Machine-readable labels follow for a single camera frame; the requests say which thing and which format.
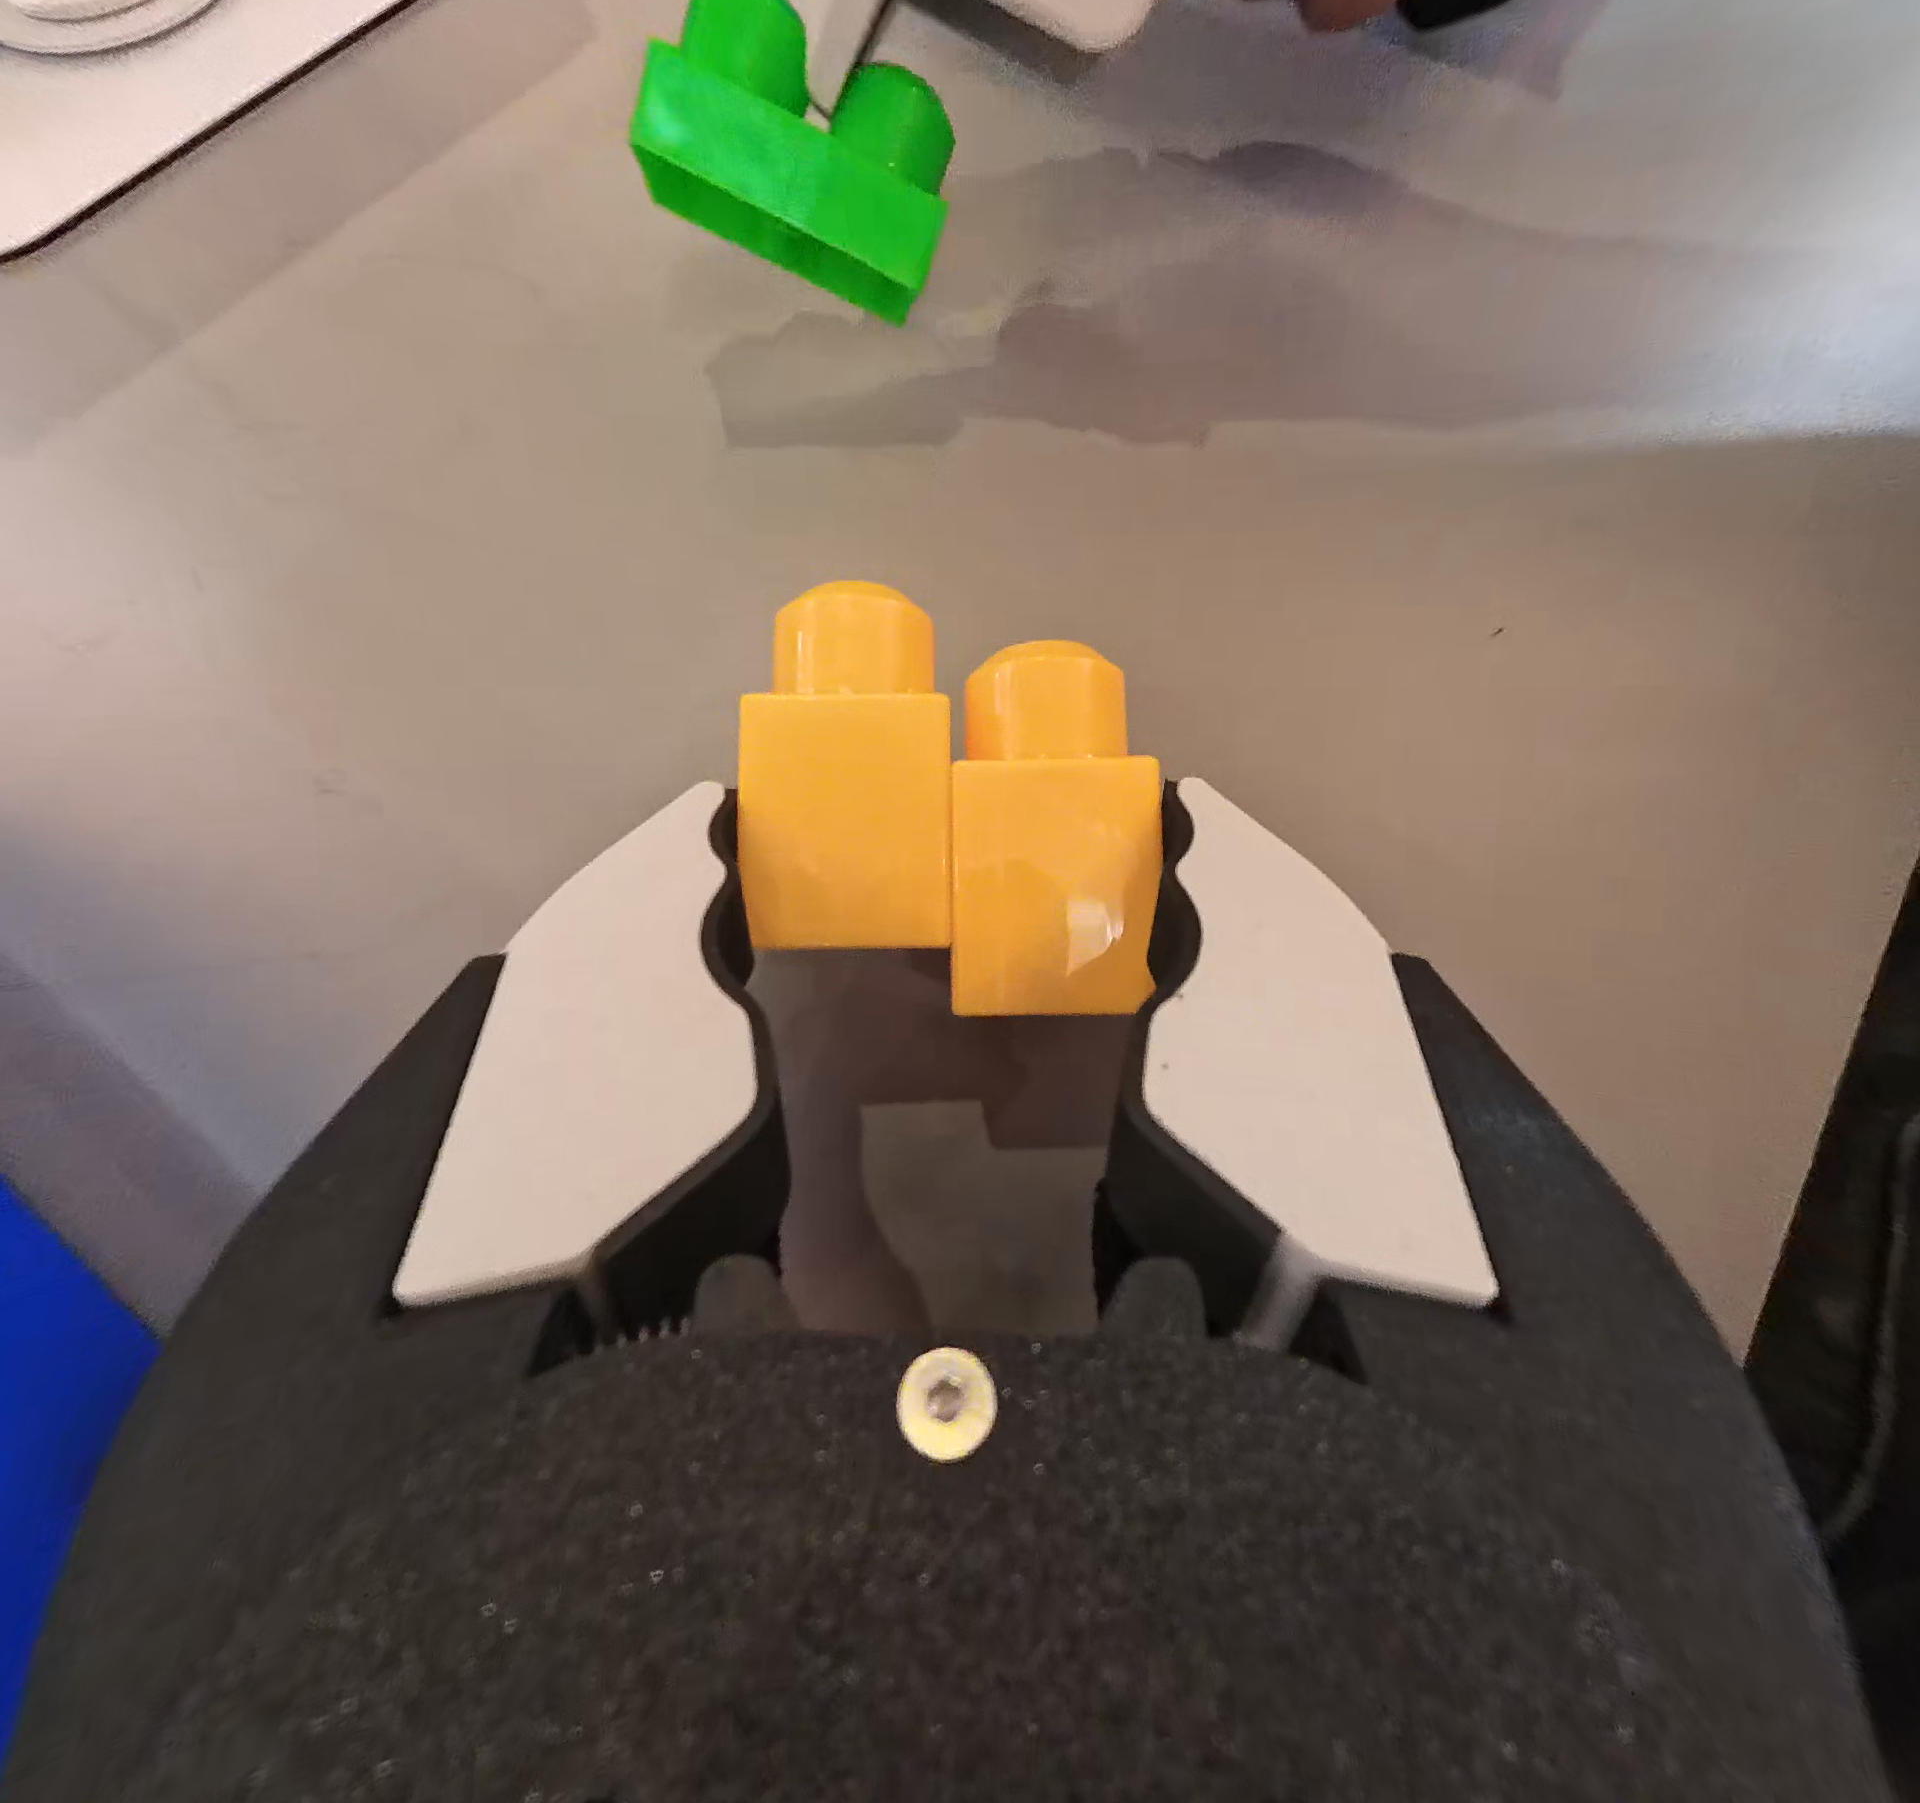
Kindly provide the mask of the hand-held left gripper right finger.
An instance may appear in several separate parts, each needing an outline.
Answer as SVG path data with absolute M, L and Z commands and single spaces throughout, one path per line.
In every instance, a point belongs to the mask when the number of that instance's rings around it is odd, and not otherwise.
M 1169 783 L 1151 990 L 1094 1198 L 1098 1303 L 1183 1263 L 1212 1336 L 1294 1340 L 1326 1288 L 1490 1310 L 1499 1281 L 1384 936 L 1200 778 Z

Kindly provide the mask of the green toy block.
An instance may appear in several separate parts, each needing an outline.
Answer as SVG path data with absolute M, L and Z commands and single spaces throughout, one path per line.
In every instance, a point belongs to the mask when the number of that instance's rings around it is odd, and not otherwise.
M 827 120 L 790 0 L 688 0 L 643 50 L 630 148 L 652 201 L 899 327 L 948 224 L 954 128 L 912 69 L 860 62 Z

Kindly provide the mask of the yellow toy block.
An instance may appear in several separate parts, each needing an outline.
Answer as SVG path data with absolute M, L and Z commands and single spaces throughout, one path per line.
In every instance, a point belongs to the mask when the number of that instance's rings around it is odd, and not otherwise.
M 1128 740 L 1121 668 L 1081 642 L 1023 642 L 971 674 L 963 708 L 951 1012 L 1132 1016 L 1153 987 L 1163 775 Z
M 948 950 L 951 708 L 932 621 L 867 580 L 773 621 L 737 710 L 737 865 L 758 951 Z

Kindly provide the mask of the grey desk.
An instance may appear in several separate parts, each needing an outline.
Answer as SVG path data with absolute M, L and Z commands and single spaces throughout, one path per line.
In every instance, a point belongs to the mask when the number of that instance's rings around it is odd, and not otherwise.
M 1916 859 L 1916 0 L 912 0 L 904 328 L 648 204 L 681 7 L 419 0 L 4 265 L 4 1174 L 169 1321 L 873 575 L 1119 663 L 1743 1350 Z

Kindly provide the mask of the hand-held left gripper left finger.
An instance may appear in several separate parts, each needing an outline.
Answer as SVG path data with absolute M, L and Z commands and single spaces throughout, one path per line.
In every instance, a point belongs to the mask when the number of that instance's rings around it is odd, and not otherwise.
M 515 931 L 397 1306 L 569 1288 L 599 1331 L 664 1331 L 715 1263 L 777 1266 L 791 1169 L 735 828 L 696 783 Z

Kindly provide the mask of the blue plastic storage bin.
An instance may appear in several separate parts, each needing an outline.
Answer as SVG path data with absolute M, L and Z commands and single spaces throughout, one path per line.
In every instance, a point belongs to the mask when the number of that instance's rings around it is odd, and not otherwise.
M 156 1336 L 1 1186 L 1 1730 Z

